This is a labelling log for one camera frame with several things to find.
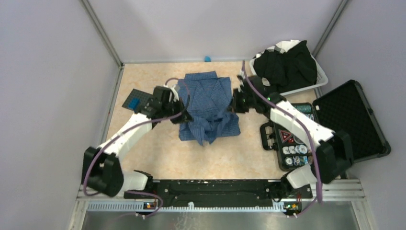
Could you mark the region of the blue checkered long sleeve shirt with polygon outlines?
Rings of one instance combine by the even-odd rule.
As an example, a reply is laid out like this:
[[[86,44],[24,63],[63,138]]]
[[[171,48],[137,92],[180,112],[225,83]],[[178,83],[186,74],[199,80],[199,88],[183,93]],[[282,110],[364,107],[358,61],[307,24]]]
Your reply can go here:
[[[187,73],[179,80],[179,96],[193,120],[180,124],[181,141],[196,140],[212,144],[217,138],[240,135],[239,117],[227,110],[232,99],[231,79],[218,77],[215,71]]]

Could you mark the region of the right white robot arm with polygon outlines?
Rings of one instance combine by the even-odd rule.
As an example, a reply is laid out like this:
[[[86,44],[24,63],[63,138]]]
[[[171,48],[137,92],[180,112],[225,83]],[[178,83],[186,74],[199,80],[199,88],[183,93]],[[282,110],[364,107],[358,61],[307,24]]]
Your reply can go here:
[[[285,175],[281,192],[286,197],[294,197],[300,187],[315,184],[317,195],[321,195],[322,186],[331,183],[336,177],[354,163],[350,135],[343,131],[334,131],[297,110],[285,97],[277,92],[268,95],[258,91],[254,84],[257,76],[238,75],[240,85],[234,89],[230,107],[235,113],[246,113],[254,108],[266,115],[274,124],[287,129],[298,137],[310,150],[313,161],[300,166]]]

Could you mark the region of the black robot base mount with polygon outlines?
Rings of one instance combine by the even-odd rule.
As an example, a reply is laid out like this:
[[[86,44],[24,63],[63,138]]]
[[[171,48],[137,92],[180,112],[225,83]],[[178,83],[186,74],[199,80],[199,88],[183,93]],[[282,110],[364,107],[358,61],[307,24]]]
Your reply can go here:
[[[282,199],[312,198],[309,185],[293,189],[280,180],[159,180],[145,193],[158,195],[164,207],[270,207]]]

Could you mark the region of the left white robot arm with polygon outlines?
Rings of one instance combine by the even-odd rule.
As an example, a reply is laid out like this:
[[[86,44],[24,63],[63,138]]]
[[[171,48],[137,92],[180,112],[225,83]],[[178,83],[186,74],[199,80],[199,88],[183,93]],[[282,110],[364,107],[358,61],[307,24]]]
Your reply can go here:
[[[88,147],[83,156],[82,191],[94,190],[94,195],[114,197],[120,192],[136,192],[142,198],[153,194],[152,176],[139,170],[126,171],[122,163],[133,146],[157,124],[169,120],[173,124],[192,121],[187,108],[191,94],[187,86],[183,101],[179,85],[156,86],[153,93],[133,89],[123,103],[123,108],[133,113],[129,120],[108,140],[98,147]]]

